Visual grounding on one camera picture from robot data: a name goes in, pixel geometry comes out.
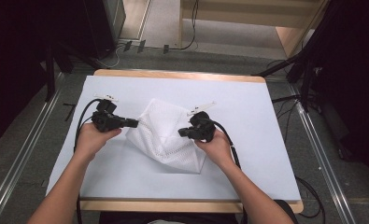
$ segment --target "white paper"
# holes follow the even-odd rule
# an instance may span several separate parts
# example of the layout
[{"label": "white paper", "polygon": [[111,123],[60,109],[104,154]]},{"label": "white paper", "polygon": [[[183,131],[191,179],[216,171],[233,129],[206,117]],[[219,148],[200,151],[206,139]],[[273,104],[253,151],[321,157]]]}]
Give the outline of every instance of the white paper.
[{"label": "white paper", "polygon": [[[114,114],[124,118],[139,117],[152,98],[189,109],[218,102],[207,114],[230,135],[244,173],[273,199],[301,200],[265,83],[145,77],[87,77],[47,192],[72,156],[79,116],[95,93],[118,98]],[[82,197],[237,200],[230,182],[209,158],[199,175],[178,174],[127,141],[127,130],[108,141],[91,162]]]}]

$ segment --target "black cable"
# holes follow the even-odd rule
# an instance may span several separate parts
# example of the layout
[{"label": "black cable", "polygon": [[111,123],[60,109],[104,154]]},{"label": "black cable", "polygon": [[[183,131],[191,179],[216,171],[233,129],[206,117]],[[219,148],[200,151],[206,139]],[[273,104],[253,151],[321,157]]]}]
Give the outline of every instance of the black cable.
[{"label": "black cable", "polygon": [[277,102],[280,102],[280,101],[286,101],[286,100],[291,100],[291,99],[301,99],[301,95],[296,94],[296,95],[285,96],[285,97],[273,99],[272,103],[274,104],[274,103],[277,103]]},{"label": "black cable", "polygon": [[274,72],[276,72],[276,71],[278,71],[278,70],[280,70],[280,69],[282,69],[282,68],[284,68],[284,67],[286,67],[286,66],[288,66],[292,63],[295,63],[299,59],[299,56],[300,56],[300,54],[298,53],[298,54],[292,56],[291,58],[289,58],[287,60],[284,60],[283,62],[275,65],[274,67],[268,68],[265,71],[263,71],[259,74],[254,74],[252,76],[254,76],[254,77],[267,77],[267,76],[273,74]]},{"label": "black cable", "polygon": [[[91,106],[91,104],[93,104],[94,102],[101,102],[100,99],[94,99],[92,101],[90,101],[84,108],[84,110],[82,111],[82,114],[81,116],[79,117],[79,121],[78,121],[78,126],[77,126],[77,131],[76,131],[76,139],[75,139],[75,142],[74,142],[74,152],[76,152],[76,148],[77,148],[77,141],[78,141],[78,137],[79,137],[79,132],[82,128],[82,125],[87,121],[89,120],[90,118],[86,119],[85,121],[82,122],[84,116],[85,116],[85,113],[86,111],[88,110],[89,106]],[[81,204],[80,204],[80,196],[78,194],[78,197],[77,197],[77,204],[76,204],[76,207],[77,207],[77,221],[78,221],[78,224],[82,224],[82,214],[81,214]]]},{"label": "black cable", "polygon": [[307,217],[307,218],[312,218],[312,217],[318,216],[321,212],[321,214],[322,214],[322,223],[326,223],[326,212],[324,210],[323,203],[321,202],[321,199],[320,199],[319,195],[317,194],[317,192],[312,188],[312,186],[309,183],[307,183],[302,178],[296,176],[295,179],[298,180],[304,187],[306,187],[309,190],[309,192],[313,195],[313,197],[315,197],[316,201],[318,201],[318,204],[319,204],[319,210],[316,214],[308,216],[308,215],[304,215],[304,214],[300,213],[300,216]]},{"label": "black cable", "polygon": [[292,110],[295,108],[295,106],[298,104],[299,101],[296,101],[295,104],[291,107],[290,109],[290,113],[289,116],[287,117],[287,122],[286,122],[286,132],[284,134],[284,143],[286,144],[287,141],[287,133],[289,132],[289,121],[290,121],[290,116],[292,113]]},{"label": "black cable", "polygon": [[196,0],[195,4],[193,5],[193,8],[192,8],[192,31],[193,31],[193,33],[192,33],[191,43],[185,48],[172,49],[172,50],[184,50],[184,49],[189,48],[192,45],[193,41],[195,40],[195,34],[196,34],[196,32],[195,32],[195,23],[196,23],[196,17],[198,16],[198,7],[199,7],[199,0]]},{"label": "black cable", "polygon": [[[195,24],[196,24],[196,17],[198,16],[198,8],[199,8],[199,0],[195,1],[195,4],[193,5],[192,8],[192,41],[190,42],[190,44],[188,46],[186,46],[185,48],[175,48],[175,49],[169,49],[169,50],[184,50],[189,48],[193,42],[195,41]],[[158,47],[143,47],[143,49],[163,49],[163,48],[158,48]]]},{"label": "black cable", "polygon": [[[279,59],[279,60],[274,60],[274,61],[272,61],[272,62],[270,62],[268,65],[266,65],[266,69],[268,69],[269,68],[269,66],[272,64],[272,63],[277,63],[277,62],[287,62],[286,60],[284,60],[284,59]],[[288,72],[286,71],[286,67],[283,67],[283,70],[284,70],[284,72],[286,73],[286,75],[288,74]]]},{"label": "black cable", "polygon": [[[292,113],[292,110],[294,109],[294,107],[299,103],[298,100],[296,100],[296,102],[293,104],[293,106],[291,107],[291,109],[285,111],[283,114],[281,115],[278,115],[278,113],[281,111],[281,108],[279,110],[279,112],[277,112],[277,119],[279,119],[281,116],[283,116],[284,114],[289,113],[289,116],[287,118],[287,122],[286,122],[286,132],[285,132],[285,137],[284,137],[284,143],[286,144],[286,141],[287,141],[287,134],[288,134],[288,130],[289,130],[289,121],[290,121],[290,117],[291,117],[291,113]],[[315,191],[315,189],[309,184],[307,183],[305,180],[303,180],[302,178],[298,177],[298,176],[295,176],[295,179],[298,180],[304,187],[306,187],[309,192],[313,195],[313,197],[315,197],[316,201],[318,202],[319,204],[319,210],[316,214],[314,215],[305,215],[305,214],[302,214],[300,213],[299,215],[302,216],[302,217],[306,217],[306,218],[313,218],[313,217],[317,217],[320,212],[322,213],[322,223],[326,223],[326,214],[325,214],[325,210],[324,210],[324,206],[323,206],[323,203],[321,202],[321,199],[318,195],[318,193]]]},{"label": "black cable", "polygon": [[233,152],[233,156],[234,156],[234,163],[236,164],[237,167],[239,167],[240,169],[242,169],[242,167],[240,166],[240,162],[239,162],[239,158],[237,157],[237,153],[236,153],[236,149],[234,148],[234,143],[230,138],[230,135],[228,135],[227,131],[225,131],[224,127],[222,127],[221,124],[219,124],[218,122],[211,120],[215,125],[217,125],[227,136],[228,138],[228,142],[230,143],[230,147],[231,147],[231,151]]},{"label": "black cable", "polygon": [[283,104],[281,104],[281,106],[280,106],[280,109],[277,111],[277,116],[280,114],[280,112],[282,111],[282,109],[283,109],[283,106],[287,103],[287,102],[289,102],[290,100],[286,100],[285,102],[283,102]]}]

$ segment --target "wooden table edge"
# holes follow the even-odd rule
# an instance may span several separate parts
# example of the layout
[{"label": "wooden table edge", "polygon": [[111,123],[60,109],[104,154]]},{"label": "wooden table edge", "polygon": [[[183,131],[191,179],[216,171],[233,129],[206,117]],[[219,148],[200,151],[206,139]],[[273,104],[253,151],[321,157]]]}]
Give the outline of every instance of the wooden table edge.
[{"label": "wooden table edge", "polygon": [[171,72],[158,70],[109,70],[99,69],[94,72],[95,76],[100,77],[155,77],[155,78],[182,78],[215,81],[240,81],[265,83],[263,77],[253,77],[246,75],[211,74],[198,72]]},{"label": "wooden table edge", "polygon": [[[263,77],[236,76],[226,74],[170,72],[158,70],[108,70],[94,72],[100,77],[155,77],[182,78],[219,81],[242,81],[265,83]],[[303,201],[288,202],[294,213],[304,210]],[[205,213],[242,213],[242,203],[233,202],[190,202],[190,201],[105,201],[81,200],[81,209],[98,211],[138,211],[138,212],[205,212]]]},{"label": "wooden table edge", "polygon": [[[293,213],[301,213],[304,210],[303,201],[288,202]],[[81,199],[82,210],[93,211],[122,211],[122,212],[193,212],[193,213],[242,213],[240,202],[202,202],[191,200],[92,200]]]}]

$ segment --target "white fabric bag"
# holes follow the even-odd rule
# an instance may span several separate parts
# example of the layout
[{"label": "white fabric bag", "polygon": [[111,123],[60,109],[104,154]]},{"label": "white fabric bag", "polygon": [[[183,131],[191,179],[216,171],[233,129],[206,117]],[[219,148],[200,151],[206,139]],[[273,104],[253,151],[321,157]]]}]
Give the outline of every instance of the white fabric bag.
[{"label": "white fabric bag", "polygon": [[191,126],[189,110],[152,99],[138,118],[137,128],[126,134],[146,155],[180,170],[200,173],[206,154],[188,137],[180,137],[178,129]]}]

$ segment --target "metal frame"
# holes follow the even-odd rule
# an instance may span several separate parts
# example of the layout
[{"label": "metal frame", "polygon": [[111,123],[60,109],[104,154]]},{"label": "metal frame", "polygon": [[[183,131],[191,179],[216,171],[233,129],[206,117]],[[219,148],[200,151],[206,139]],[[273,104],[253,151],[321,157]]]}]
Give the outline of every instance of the metal frame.
[{"label": "metal frame", "polygon": [[[0,186],[0,215],[9,199],[12,191],[14,190],[16,183],[18,182],[21,172],[24,169],[26,162],[29,160],[33,149],[35,147],[35,143],[42,133],[42,130],[50,117],[50,113],[53,110],[59,95],[62,90],[62,84],[64,82],[64,74],[60,73],[56,79],[57,81],[57,90],[51,100],[48,103],[45,103],[38,118],[33,125],[32,130],[28,134],[25,142],[23,143],[21,150],[13,162],[9,172],[7,173],[6,178]],[[298,89],[294,84],[290,84],[290,90],[293,94],[300,94]],[[300,118],[304,124],[305,131],[309,137],[312,148],[315,152],[316,158],[320,165],[321,171],[325,178],[327,187],[329,188],[332,198],[334,200],[335,206],[337,208],[338,214],[341,217],[343,223],[354,224],[356,223],[354,216],[350,210],[348,200],[342,190],[338,179],[334,173],[334,170],[327,158],[327,155],[324,151],[324,148],[319,140],[318,134],[313,126],[312,120],[309,115],[304,111],[303,107],[300,104],[297,104],[297,110],[300,115]]]},{"label": "metal frame", "polygon": [[55,104],[57,102],[57,99],[59,98],[62,89],[62,84],[64,82],[64,74],[60,73],[56,81],[58,87],[56,92],[53,94],[51,100],[44,104],[41,112],[38,115],[38,118],[35,121],[35,124],[33,125],[31,131],[27,135],[26,140],[21,146],[21,150],[19,151],[18,156],[12,163],[12,166],[9,169],[3,183],[0,185],[0,216],[3,212],[4,207],[6,206],[6,203],[12,191],[16,186],[16,183],[19,180],[19,177],[21,176],[21,172],[23,171],[24,166],[32,155],[38,137],[42,133],[44,126],[47,123],[48,118],[50,117],[50,113],[53,110],[53,107],[55,107]]},{"label": "metal frame", "polygon": [[[290,89],[292,94],[300,94],[297,87],[294,84],[290,84]],[[324,179],[326,181],[327,187],[330,190],[332,198],[334,200],[336,209],[343,223],[354,224],[356,223],[355,218],[350,210],[347,197],[336,178],[333,167],[331,166],[327,155],[324,151],[324,147],[320,142],[318,134],[313,126],[312,120],[309,115],[304,111],[301,104],[297,104],[298,114],[304,124],[306,133],[309,137],[310,144],[315,152],[315,156],[318,160],[319,166],[323,173]]]}]

